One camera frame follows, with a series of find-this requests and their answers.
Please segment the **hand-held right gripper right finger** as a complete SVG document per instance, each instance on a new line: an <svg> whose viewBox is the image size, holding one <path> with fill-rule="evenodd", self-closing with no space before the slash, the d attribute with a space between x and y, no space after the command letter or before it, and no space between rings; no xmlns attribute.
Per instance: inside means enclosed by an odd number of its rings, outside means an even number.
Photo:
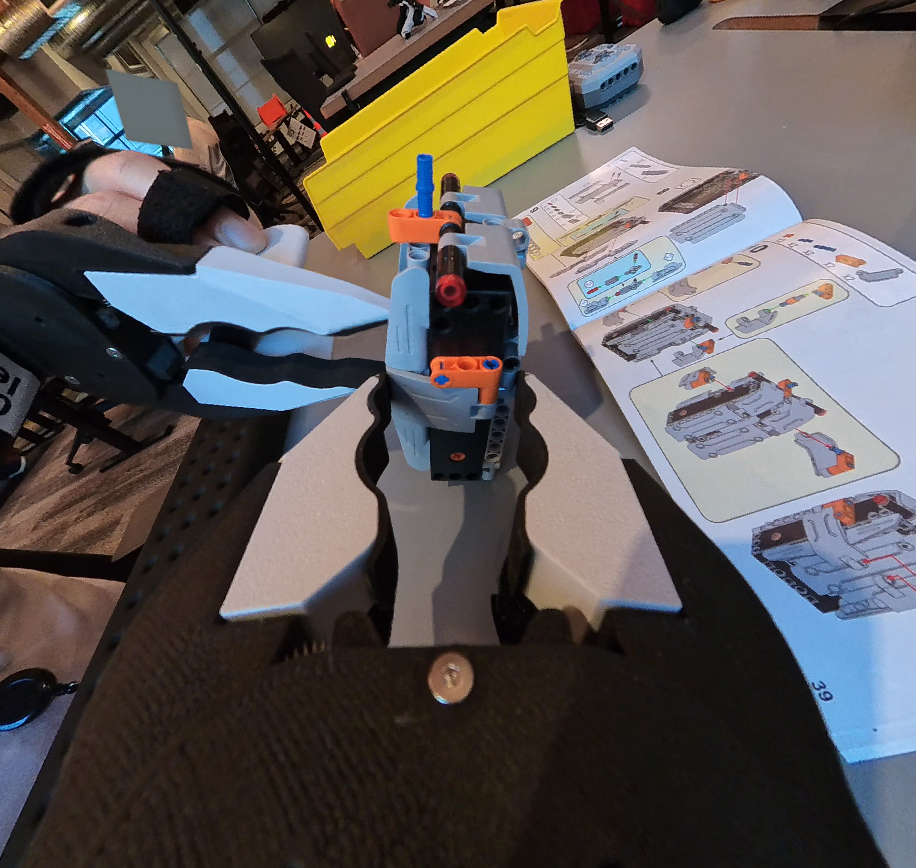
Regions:
<svg viewBox="0 0 916 868"><path fill-rule="evenodd" d="M515 403L518 499L499 612L681 610L617 450L532 374Z"/></svg>

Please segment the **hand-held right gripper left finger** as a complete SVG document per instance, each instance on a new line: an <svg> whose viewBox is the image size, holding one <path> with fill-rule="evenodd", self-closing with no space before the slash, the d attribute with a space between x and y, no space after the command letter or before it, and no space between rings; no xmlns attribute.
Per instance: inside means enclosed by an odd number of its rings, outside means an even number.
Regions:
<svg viewBox="0 0 916 868"><path fill-rule="evenodd" d="M383 376L365 381L283 456L220 614L242 621L346 611L391 622L396 548L376 484L387 463Z"/></svg>

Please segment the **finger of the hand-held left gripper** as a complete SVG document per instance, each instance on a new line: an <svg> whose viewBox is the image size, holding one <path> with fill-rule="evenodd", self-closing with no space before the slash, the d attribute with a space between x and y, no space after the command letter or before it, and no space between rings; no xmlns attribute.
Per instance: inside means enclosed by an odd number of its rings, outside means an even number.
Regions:
<svg viewBox="0 0 916 868"><path fill-rule="evenodd" d="M198 404L288 411L347 397L385 371L383 361L332 353L332 342L203 342L185 361L182 386Z"/></svg>
<svg viewBox="0 0 916 868"><path fill-rule="evenodd" d="M374 292L225 246L200 258L189 275L84 274L111 306L166 334L223 324L332 335L388 317L388 299Z"/></svg>

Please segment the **grey building block robot model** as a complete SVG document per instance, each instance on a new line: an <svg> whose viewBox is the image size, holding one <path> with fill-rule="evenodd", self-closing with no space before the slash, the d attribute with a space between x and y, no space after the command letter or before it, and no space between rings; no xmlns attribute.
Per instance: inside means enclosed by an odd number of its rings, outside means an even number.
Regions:
<svg viewBox="0 0 916 868"><path fill-rule="evenodd" d="M499 191L417 157L417 194L388 215L399 244L385 367L406 462L433 481L492 480L529 334L530 236Z"/></svg>

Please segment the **grey desk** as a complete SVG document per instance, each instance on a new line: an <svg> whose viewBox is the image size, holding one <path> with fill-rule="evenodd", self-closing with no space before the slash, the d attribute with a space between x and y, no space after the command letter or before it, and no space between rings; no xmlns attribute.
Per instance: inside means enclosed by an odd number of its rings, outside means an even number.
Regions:
<svg viewBox="0 0 916 868"><path fill-rule="evenodd" d="M750 186L730 194L747 218L699 245L688 264L708 266L717 247L739 253L674 288L711 314L714 352L680 365L672 347L627 362L601 346L604 319L570 331L566 289L528 276L532 333L526 368L622 456L635 458L727 554L775 615L843 756L857 805L891 866L914 866L914 551L870 544L857 585L877 590L878 568L899 575L879 594L887 610L842 619L818 612L752 555L754 530L881 488L914 497L914 33L719 29L731 16L822 9L813 0L705 4L669 27L635 33L646 60L638 90L613 108L617 129L581 129L502 178L511 209L572 195L604 175L601 164L638 148L659 161L745 168L781 186L806 220L767 208ZM679 385L687 372L720 383ZM799 372L799 392L827 398L823 432L854 455L851 473L814 474L792 435L701 461L665 430L668 412L723 390L749 371L776 381Z"/></svg>

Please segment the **person's left hand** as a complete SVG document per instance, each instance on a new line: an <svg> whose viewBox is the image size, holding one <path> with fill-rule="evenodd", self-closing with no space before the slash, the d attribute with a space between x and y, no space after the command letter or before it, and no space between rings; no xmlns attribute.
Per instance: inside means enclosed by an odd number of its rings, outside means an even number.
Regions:
<svg viewBox="0 0 916 868"><path fill-rule="evenodd" d="M118 151L94 159L83 174L82 195L69 207L111 221L130 233L138 232L141 203L158 174L169 166L151 155ZM268 237L256 216L243 218L234 210L219 207L191 234L198 245L225 245L251 254L268 246Z"/></svg>

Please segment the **black perforated board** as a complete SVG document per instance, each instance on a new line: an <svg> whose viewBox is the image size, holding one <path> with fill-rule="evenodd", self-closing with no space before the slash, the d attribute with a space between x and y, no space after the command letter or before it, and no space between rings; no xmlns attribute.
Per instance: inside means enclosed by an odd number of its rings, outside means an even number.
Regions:
<svg viewBox="0 0 916 868"><path fill-rule="evenodd" d="M157 687L172 680L197 686L295 652L324 659L363 639L387 644L392 622L359 610L336 622L302 614L227 621L220 614L281 466L283 422L201 425L116 610L100 680L123 673Z"/></svg>

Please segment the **open instruction manual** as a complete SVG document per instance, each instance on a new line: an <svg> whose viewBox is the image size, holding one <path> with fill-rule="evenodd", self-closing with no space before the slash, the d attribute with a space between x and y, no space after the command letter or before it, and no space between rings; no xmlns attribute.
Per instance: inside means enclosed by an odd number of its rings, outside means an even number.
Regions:
<svg viewBox="0 0 916 868"><path fill-rule="evenodd" d="M630 148L521 213L529 268L849 762L915 737L914 262L743 168Z"/></svg>

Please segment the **yellow plastic bin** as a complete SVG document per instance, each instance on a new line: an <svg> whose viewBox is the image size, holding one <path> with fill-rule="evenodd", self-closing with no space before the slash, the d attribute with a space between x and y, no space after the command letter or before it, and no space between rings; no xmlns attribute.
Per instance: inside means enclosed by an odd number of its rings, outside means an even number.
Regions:
<svg viewBox="0 0 916 868"><path fill-rule="evenodd" d="M304 182L339 249L390 244L387 214L415 194L416 156L436 178L485 186L574 130L562 0L502 9L323 138Z"/></svg>

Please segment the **person's light shirt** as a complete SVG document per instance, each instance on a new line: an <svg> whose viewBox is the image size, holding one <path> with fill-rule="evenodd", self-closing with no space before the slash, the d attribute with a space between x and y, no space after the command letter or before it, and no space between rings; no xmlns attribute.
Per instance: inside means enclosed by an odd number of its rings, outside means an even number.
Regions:
<svg viewBox="0 0 916 868"><path fill-rule="evenodd" d="M83 678L124 585L18 568L1 570L1 678L29 668L59 682ZM59 697L1 734L1 846L14 828L71 704Z"/></svg>

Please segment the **black badge reel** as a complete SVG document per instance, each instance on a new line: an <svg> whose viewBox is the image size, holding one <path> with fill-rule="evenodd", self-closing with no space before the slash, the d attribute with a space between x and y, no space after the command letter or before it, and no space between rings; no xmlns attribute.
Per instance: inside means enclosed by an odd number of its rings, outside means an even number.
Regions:
<svg viewBox="0 0 916 868"><path fill-rule="evenodd" d="M1 680L1 731L34 721L54 700L74 693L79 684L62 683L46 668L22 669Z"/></svg>

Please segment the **grey battery box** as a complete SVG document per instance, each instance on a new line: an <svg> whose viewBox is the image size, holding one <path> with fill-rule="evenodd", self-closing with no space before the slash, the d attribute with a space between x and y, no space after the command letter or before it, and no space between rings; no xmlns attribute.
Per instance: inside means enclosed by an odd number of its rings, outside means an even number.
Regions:
<svg viewBox="0 0 916 868"><path fill-rule="evenodd" d="M572 104L578 111L617 101L639 83L643 51L637 44L601 44L582 52L569 64Z"/></svg>

